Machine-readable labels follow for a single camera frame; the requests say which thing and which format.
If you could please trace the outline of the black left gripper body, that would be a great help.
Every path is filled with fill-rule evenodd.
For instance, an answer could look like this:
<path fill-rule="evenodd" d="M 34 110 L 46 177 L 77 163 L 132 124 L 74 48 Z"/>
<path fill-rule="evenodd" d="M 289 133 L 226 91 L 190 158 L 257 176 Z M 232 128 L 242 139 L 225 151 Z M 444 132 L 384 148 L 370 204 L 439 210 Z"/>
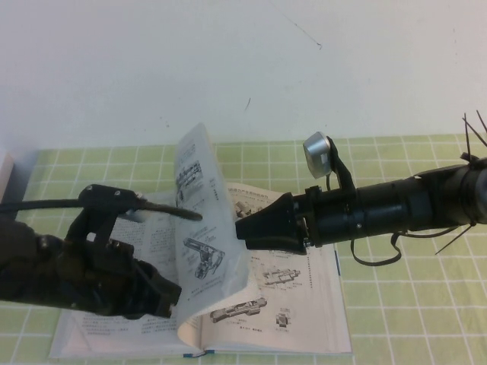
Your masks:
<path fill-rule="evenodd" d="M 153 266 L 128 243 L 110 239 L 66 244 L 59 277 L 79 310 L 102 316 L 141 318 L 151 312 Z"/>

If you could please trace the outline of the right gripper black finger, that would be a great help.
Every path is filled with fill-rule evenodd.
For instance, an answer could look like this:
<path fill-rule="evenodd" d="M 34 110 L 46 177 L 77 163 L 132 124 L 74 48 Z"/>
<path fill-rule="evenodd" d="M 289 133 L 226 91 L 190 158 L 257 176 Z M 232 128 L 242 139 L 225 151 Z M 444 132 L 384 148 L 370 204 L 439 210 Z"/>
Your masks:
<path fill-rule="evenodd" d="M 237 221 L 235 227 L 239 240 L 293 239 L 293 195 L 281 195 L 268 207 Z"/>
<path fill-rule="evenodd" d="M 307 249 L 303 240 L 296 235 L 290 236 L 246 236 L 246 247 L 254 251 L 280 251 L 294 255 L 305 255 Z"/>

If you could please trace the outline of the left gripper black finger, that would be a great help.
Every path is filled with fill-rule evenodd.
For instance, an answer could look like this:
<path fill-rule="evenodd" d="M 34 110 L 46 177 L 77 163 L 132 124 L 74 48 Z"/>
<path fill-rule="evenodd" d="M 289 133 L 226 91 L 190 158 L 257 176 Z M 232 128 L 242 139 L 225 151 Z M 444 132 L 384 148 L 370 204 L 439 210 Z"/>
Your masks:
<path fill-rule="evenodd" d="M 161 276 L 159 271 L 151 264 L 146 264 L 146 274 L 151 287 L 160 297 L 160 306 L 171 309 L 178 304 L 182 288 L 180 285 Z"/>
<path fill-rule="evenodd" d="M 140 306 L 131 308 L 126 314 L 125 318 L 129 320 L 138 320 L 143 316 L 154 316 L 162 319 L 169 319 L 172 315 L 171 304 L 161 304 L 157 306 Z"/>

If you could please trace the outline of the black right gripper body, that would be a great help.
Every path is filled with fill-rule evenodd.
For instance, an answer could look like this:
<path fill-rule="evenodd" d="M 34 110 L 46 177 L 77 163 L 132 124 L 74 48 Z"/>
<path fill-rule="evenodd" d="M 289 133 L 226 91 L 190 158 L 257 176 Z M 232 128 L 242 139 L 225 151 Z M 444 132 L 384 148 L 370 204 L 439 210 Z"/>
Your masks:
<path fill-rule="evenodd" d="M 359 238 L 357 189 L 324 192 L 313 186 L 292 200 L 298 237 L 304 245 L 321 247 Z"/>

